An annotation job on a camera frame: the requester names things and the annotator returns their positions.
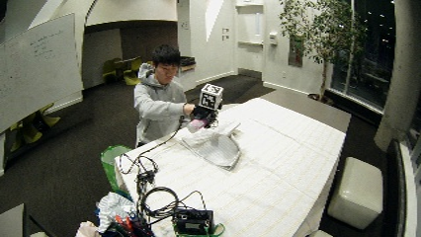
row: white pillar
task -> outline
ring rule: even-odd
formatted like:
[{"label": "white pillar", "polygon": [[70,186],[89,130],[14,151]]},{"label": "white pillar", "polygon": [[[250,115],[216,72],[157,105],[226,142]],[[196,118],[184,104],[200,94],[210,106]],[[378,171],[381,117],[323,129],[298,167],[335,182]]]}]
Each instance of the white pillar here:
[{"label": "white pillar", "polygon": [[374,142],[385,151],[390,139],[402,139],[418,102],[421,89],[421,4],[418,0],[394,1],[395,46],[393,75],[383,115]]}]

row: black cable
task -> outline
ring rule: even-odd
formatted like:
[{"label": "black cable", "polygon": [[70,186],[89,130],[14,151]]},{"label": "black cable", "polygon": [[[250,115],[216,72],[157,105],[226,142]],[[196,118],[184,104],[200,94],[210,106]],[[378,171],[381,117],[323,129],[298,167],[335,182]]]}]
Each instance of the black cable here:
[{"label": "black cable", "polygon": [[[149,150],[144,151],[144,152],[137,156],[136,160],[132,160],[130,157],[129,157],[125,153],[120,155],[120,157],[118,157],[118,159],[120,159],[120,162],[118,162],[118,169],[120,169],[120,172],[121,172],[124,175],[128,175],[128,174],[132,172],[134,165],[137,165],[137,167],[140,168],[140,166],[138,166],[138,164],[140,164],[140,159],[141,159],[142,157],[148,158],[146,156],[144,156],[145,153],[148,153],[148,152],[150,152],[152,150],[157,149],[160,146],[162,146],[164,144],[166,144],[166,143],[173,139],[173,137],[176,136],[176,134],[178,133],[178,131],[180,131],[180,129],[181,129],[182,120],[184,120],[184,116],[180,117],[180,120],[178,120],[178,128],[176,129],[176,131],[174,131],[174,133],[172,134],[170,138],[169,138],[165,142],[162,142],[161,144],[156,145],[156,146],[154,146],[153,148],[150,148]],[[125,157],[130,160],[130,162],[132,162],[132,165],[130,165],[130,168],[129,168],[128,171],[124,171],[124,170],[121,169],[121,156],[125,156]]]},{"label": "black cable", "polygon": [[182,203],[184,200],[186,200],[194,193],[198,193],[200,194],[200,198],[201,198],[201,203],[202,203],[202,207],[204,209],[206,210],[206,204],[205,204],[205,200],[202,198],[202,194],[198,192],[198,191],[193,191],[192,193],[189,193],[189,195],[180,200],[180,202]]},{"label": "black cable", "polygon": [[[173,201],[164,207],[156,210],[150,210],[149,206],[146,205],[146,199],[148,196],[156,192],[166,192],[173,196]],[[158,221],[164,220],[165,218],[170,217],[174,213],[174,210],[177,209],[178,204],[178,197],[174,193],[174,191],[166,187],[156,187],[148,193],[144,195],[141,200],[141,213],[145,213],[146,216],[156,218],[157,221],[153,223],[157,223]]]}]

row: white ottoman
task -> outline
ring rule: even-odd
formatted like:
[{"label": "white ottoman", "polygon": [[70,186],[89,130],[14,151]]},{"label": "white ottoman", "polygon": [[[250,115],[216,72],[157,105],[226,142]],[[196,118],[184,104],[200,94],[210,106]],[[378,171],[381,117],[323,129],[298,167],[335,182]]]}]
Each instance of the white ottoman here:
[{"label": "white ottoman", "polygon": [[317,230],[309,235],[309,237],[333,237],[333,236],[327,234],[325,231]]},{"label": "white ottoman", "polygon": [[382,212],[381,171],[347,157],[341,184],[330,200],[327,214],[358,229],[365,229]]}]

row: black camera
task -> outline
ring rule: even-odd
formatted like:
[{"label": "black camera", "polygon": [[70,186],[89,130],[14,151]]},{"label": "black camera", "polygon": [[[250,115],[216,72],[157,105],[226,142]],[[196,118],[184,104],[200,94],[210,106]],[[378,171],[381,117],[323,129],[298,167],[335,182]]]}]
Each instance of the black camera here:
[{"label": "black camera", "polygon": [[172,218],[177,234],[208,235],[213,233],[213,211],[177,208]]}]

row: white tablecloth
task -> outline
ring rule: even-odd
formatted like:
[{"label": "white tablecloth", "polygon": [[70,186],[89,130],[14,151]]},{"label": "white tablecloth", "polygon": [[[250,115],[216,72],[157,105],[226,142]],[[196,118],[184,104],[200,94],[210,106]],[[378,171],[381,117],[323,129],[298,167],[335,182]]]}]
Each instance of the white tablecloth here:
[{"label": "white tablecloth", "polygon": [[[178,198],[200,191],[214,223],[226,227],[224,236],[305,236],[318,228],[323,205],[335,172],[345,134],[319,121],[252,99],[218,115],[218,122],[238,121],[234,135],[242,155],[226,171],[212,165],[180,144],[176,137],[145,155],[158,165],[157,187],[174,190]],[[128,153],[137,155],[158,140]],[[132,162],[116,158],[124,170]],[[122,175],[124,184],[137,199],[137,169]],[[202,209],[200,195],[184,202]],[[148,204],[161,207],[168,197],[149,197]],[[173,236],[170,218],[153,225],[156,236]]]}]

